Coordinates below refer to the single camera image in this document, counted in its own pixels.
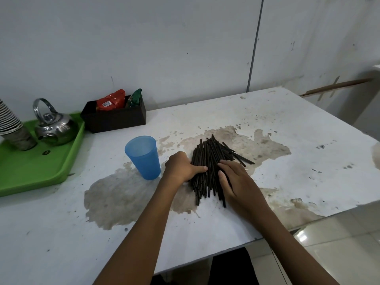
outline barcode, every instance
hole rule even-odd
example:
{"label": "barcode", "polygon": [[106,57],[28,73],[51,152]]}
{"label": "barcode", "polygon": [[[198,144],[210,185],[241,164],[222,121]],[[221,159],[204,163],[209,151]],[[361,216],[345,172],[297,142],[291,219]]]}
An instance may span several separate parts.
{"label": "barcode", "polygon": [[107,101],[106,103],[103,103],[102,105],[103,105],[103,107],[107,107],[109,105],[112,105],[112,103],[111,103],[111,101]]}

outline person's right hand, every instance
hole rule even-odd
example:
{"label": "person's right hand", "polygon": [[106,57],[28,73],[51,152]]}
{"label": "person's right hand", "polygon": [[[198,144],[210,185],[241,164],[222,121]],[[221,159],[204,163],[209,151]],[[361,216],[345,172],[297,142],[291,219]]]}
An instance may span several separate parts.
{"label": "person's right hand", "polygon": [[244,167],[234,161],[221,160],[219,167],[224,170],[230,179],[228,184],[226,175],[219,170],[219,181],[226,201],[243,218],[249,220],[258,229],[273,215],[259,187],[245,171]]}

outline red snack packet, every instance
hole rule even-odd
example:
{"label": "red snack packet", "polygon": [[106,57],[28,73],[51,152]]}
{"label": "red snack packet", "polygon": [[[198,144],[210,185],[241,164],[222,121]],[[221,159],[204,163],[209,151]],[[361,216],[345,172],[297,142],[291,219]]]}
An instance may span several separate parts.
{"label": "red snack packet", "polygon": [[113,109],[124,108],[125,105],[125,91],[123,89],[117,90],[115,93],[109,94],[104,98],[96,101],[96,110],[110,111]]}

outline person's left hand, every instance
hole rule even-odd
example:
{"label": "person's left hand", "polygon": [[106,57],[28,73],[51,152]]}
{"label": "person's left hand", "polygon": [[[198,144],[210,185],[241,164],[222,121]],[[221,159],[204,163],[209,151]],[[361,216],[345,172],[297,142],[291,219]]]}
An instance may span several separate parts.
{"label": "person's left hand", "polygon": [[189,181],[195,174],[207,171],[206,166],[191,165],[185,152],[179,151],[169,157],[165,163],[163,178],[178,182],[178,186]]}

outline stack of paper cups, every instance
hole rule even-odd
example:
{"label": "stack of paper cups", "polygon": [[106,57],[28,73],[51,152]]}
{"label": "stack of paper cups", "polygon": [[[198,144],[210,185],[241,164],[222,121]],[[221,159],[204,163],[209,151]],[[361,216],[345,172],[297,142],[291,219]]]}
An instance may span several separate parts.
{"label": "stack of paper cups", "polygon": [[29,130],[20,119],[0,100],[0,135],[21,151],[26,151],[37,145]]}

